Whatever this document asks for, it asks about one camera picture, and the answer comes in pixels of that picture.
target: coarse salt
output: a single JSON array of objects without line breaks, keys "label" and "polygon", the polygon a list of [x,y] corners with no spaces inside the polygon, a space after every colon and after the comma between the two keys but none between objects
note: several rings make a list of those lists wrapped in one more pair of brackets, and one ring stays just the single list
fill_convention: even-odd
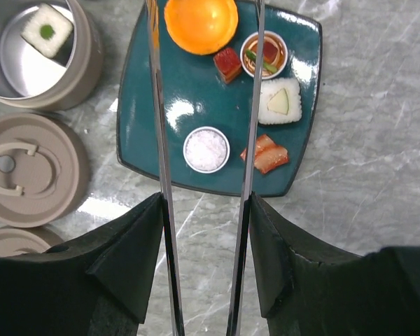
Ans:
[{"label": "coarse salt", "polygon": [[185,156],[189,164],[203,172],[219,168],[224,163],[227,151],[224,138],[206,129],[192,134],[185,145]]}]

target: lid handle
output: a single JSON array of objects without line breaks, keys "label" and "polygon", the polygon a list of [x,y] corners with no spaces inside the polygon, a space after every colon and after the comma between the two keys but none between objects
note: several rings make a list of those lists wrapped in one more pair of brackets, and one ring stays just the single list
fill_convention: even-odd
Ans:
[{"label": "lid handle", "polygon": [[[27,151],[28,155],[34,156],[37,151],[37,146],[32,143],[25,142],[4,143],[0,145],[0,154],[4,154],[5,152],[13,149],[23,149],[24,151]],[[21,185],[17,185],[14,189],[6,189],[0,186],[0,194],[5,196],[21,196],[22,193],[23,187]]]}]

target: plate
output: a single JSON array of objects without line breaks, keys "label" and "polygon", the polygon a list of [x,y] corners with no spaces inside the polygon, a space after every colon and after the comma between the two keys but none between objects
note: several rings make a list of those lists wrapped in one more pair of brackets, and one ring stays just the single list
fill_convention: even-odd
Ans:
[{"label": "plate", "polygon": [[169,0],[164,18],[174,42],[196,55],[216,53],[229,43],[238,25],[234,0]]},{"label": "plate", "polygon": [[[192,55],[168,35],[160,0],[160,60],[167,120],[171,179],[175,186],[219,195],[240,195],[252,104],[253,79],[242,73],[226,85],[218,77],[213,55]],[[227,46],[239,52],[247,36],[257,30],[253,3],[237,1],[239,23]],[[129,45],[118,100],[117,146],[120,163],[140,174],[159,179],[155,114],[149,68],[146,9],[143,9]],[[319,93],[322,58],[322,27],[301,15],[266,6],[265,29],[285,40],[289,59],[279,77],[296,77],[302,96],[302,119],[288,125],[263,127],[276,144],[288,149],[290,162],[267,175],[257,169],[253,190],[262,197],[285,195],[302,161],[311,132]],[[183,142],[195,128],[211,126],[230,142],[226,166],[214,174],[200,174],[187,166]]]}]

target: marble countertop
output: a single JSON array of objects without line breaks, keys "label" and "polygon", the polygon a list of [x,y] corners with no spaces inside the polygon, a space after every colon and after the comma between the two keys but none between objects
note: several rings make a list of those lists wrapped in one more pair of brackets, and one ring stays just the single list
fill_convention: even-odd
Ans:
[{"label": "marble countertop", "polygon": [[[273,0],[323,26],[321,91],[307,151],[290,192],[267,201],[340,248],[364,254],[420,244],[420,0]],[[82,0],[107,49],[102,80],[64,121],[82,137],[93,177],[88,199],[54,230],[71,239],[160,189],[118,164],[116,97],[142,0]],[[0,104],[0,116],[18,110]],[[183,314],[188,335],[224,335],[239,199],[174,188]],[[161,246],[139,335],[171,334]],[[248,252],[242,335],[268,335]]]}]

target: metal chopstick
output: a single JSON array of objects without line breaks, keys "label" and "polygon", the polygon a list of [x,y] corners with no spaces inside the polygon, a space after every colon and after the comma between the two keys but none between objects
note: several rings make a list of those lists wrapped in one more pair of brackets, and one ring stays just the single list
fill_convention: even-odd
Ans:
[{"label": "metal chopstick", "polygon": [[251,121],[249,122],[248,146],[244,166],[241,204],[239,206],[237,246],[232,278],[227,336],[239,336],[244,287],[244,267],[246,265],[247,238],[249,234],[249,216],[251,212],[251,195],[253,181],[253,162],[258,127],[258,109],[260,107],[260,90],[263,72],[263,44],[265,37],[265,0],[255,0],[255,13],[258,24],[257,57],[255,76],[253,78],[253,96]]},{"label": "metal chopstick", "polygon": [[181,285],[176,248],[176,228],[174,226],[173,194],[169,168],[169,155],[165,122],[162,75],[160,71],[159,8],[156,0],[146,0],[148,14],[148,44],[151,84],[155,110],[157,149],[159,152],[159,178],[162,192],[165,248],[168,264],[169,302],[173,336],[184,336]]}]

